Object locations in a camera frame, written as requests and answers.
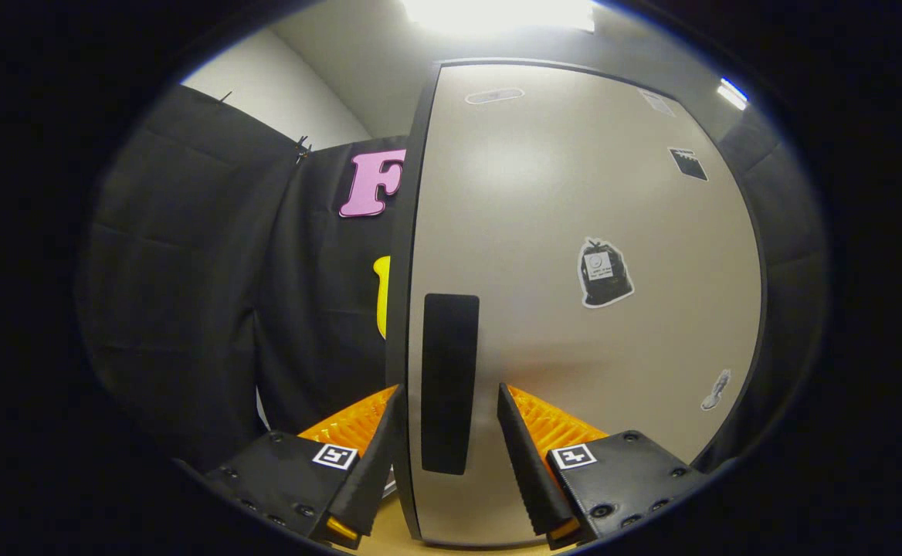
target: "ceiling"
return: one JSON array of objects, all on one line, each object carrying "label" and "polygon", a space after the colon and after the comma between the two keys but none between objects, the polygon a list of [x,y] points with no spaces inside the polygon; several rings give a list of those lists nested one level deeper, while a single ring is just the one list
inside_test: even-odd
[{"label": "ceiling", "polygon": [[442,35],[406,18],[399,0],[325,0],[271,25],[373,137],[409,133],[430,63],[462,57],[549,59],[595,67],[676,97],[712,138],[740,112],[715,90],[720,75],[672,36],[595,7],[595,34],[525,29],[486,39]]}]

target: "sticker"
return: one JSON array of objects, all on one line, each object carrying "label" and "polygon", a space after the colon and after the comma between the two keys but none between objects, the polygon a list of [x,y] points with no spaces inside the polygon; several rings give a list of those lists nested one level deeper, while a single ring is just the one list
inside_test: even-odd
[{"label": "sticker", "polygon": [[372,270],[379,276],[379,295],[376,297],[376,327],[386,339],[386,304],[388,299],[388,265],[390,256],[379,257],[372,264]]},{"label": "sticker", "polygon": [[363,152],[351,159],[355,165],[355,177],[351,180],[348,200],[341,205],[341,218],[371,217],[386,210],[386,203],[379,200],[379,187],[388,196],[399,190],[402,176],[402,161],[406,149],[399,151]]},{"label": "sticker", "polygon": [[722,373],[719,374],[719,380],[716,380],[715,386],[712,387],[712,393],[706,395],[705,399],[702,400],[701,411],[707,412],[709,411],[709,409],[715,408],[716,405],[719,405],[719,401],[722,400],[722,391],[725,390],[726,384],[729,384],[729,379],[732,378],[732,376],[732,370],[722,370]]},{"label": "sticker", "polygon": [[671,110],[670,106],[667,106],[667,103],[663,102],[663,98],[660,97],[660,95],[649,92],[646,89],[637,89],[637,90],[639,91],[639,94],[643,95],[643,98],[646,99],[646,102],[649,103],[649,106],[651,108],[653,108],[654,110],[658,110],[658,112],[662,112],[662,113],[666,114],[667,116],[677,117],[677,116],[674,116],[674,110]]},{"label": "sticker", "polygon": [[610,242],[585,237],[578,253],[578,281],[582,285],[582,305],[598,309],[633,293],[623,253]]},{"label": "sticker", "polygon": [[486,102],[496,102],[497,100],[518,99],[525,94],[522,89],[497,89],[483,93],[472,93],[465,97],[465,102],[468,104],[486,104]]},{"label": "sticker", "polygon": [[681,173],[686,176],[708,181],[708,176],[705,175],[705,169],[701,167],[701,162],[698,161],[698,158],[695,158],[695,151],[692,151],[690,148],[670,147],[668,147],[667,150],[670,151],[670,155],[674,157],[674,162],[677,163],[677,168],[680,169]]},{"label": "sticker", "polygon": [[314,463],[338,469],[348,469],[351,466],[351,462],[355,461],[357,453],[358,450],[354,448],[324,444],[324,447],[320,448],[320,452],[317,452],[317,455],[314,456]]},{"label": "sticker", "polygon": [[557,462],[558,467],[561,469],[582,467],[582,465],[598,461],[585,444],[568,446],[567,448],[554,448],[551,452],[554,453],[554,461]]}]

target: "label sticker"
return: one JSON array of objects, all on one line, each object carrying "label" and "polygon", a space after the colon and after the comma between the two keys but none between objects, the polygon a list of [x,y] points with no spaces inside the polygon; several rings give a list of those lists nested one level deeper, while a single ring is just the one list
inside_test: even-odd
[{"label": "label sticker", "polygon": [[314,456],[314,463],[327,465],[327,467],[335,467],[338,469],[348,469],[351,462],[355,461],[355,455],[358,450],[354,448],[345,448],[344,446],[336,446],[335,444],[324,444],[320,448],[320,452]]},{"label": "label sticker", "polygon": [[639,91],[639,94],[643,95],[643,98],[646,99],[646,102],[649,103],[649,106],[651,108],[653,108],[654,110],[658,110],[658,112],[664,113],[667,116],[677,117],[677,116],[674,116],[674,110],[671,110],[670,106],[667,106],[667,103],[663,102],[663,98],[660,97],[660,95],[649,92],[646,89],[637,89],[637,90]]},{"label": "label sticker", "polygon": [[551,452],[554,454],[554,461],[557,462],[558,467],[561,469],[582,467],[582,465],[598,461],[585,444],[568,446],[567,448],[554,448]]},{"label": "label sticker", "polygon": [[701,167],[701,162],[698,161],[698,158],[695,158],[695,151],[692,151],[690,148],[670,147],[668,147],[667,150],[670,151],[670,155],[673,156],[674,162],[677,164],[677,169],[680,169],[681,173],[686,176],[708,181],[708,176],[705,175],[705,169]]},{"label": "label sticker", "polygon": [[725,390],[726,384],[729,384],[729,379],[732,377],[733,371],[730,369],[723,369],[722,372],[719,373],[719,379],[716,380],[715,385],[712,386],[712,393],[706,395],[705,399],[701,402],[701,411],[707,412],[709,409],[719,405],[719,401],[722,400],[722,391]]},{"label": "label sticker", "polygon": [[585,237],[578,251],[578,281],[582,285],[582,305],[589,309],[612,305],[633,293],[623,253],[597,237]]},{"label": "label sticker", "polygon": [[585,268],[588,268],[588,280],[599,280],[612,277],[612,259],[609,253],[590,253],[585,256]]},{"label": "label sticker", "polygon": [[518,99],[525,94],[526,93],[523,92],[523,89],[497,89],[495,91],[472,93],[471,95],[465,97],[465,102],[467,102],[468,104],[486,104],[500,100]]}]

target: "white wall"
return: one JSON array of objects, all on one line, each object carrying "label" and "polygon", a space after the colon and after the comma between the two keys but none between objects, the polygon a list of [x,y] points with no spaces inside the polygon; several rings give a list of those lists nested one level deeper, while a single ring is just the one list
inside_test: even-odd
[{"label": "white wall", "polygon": [[219,54],[183,80],[225,99],[294,141],[310,136],[314,150],[371,138],[351,110],[298,54],[268,29]]}]

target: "screw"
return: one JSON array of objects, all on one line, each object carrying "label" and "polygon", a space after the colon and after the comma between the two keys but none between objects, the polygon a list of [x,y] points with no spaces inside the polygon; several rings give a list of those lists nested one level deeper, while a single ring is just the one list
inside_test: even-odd
[{"label": "screw", "polygon": [[641,518],[643,518],[643,516],[639,514],[630,515],[630,517],[625,518],[619,526],[626,527],[626,525],[635,524],[637,521],[641,520]]},{"label": "screw", "polygon": [[592,517],[606,517],[606,515],[612,514],[616,509],[608,503],[601,503],[596,507],[593,507],[588,513],[592,515]]}]

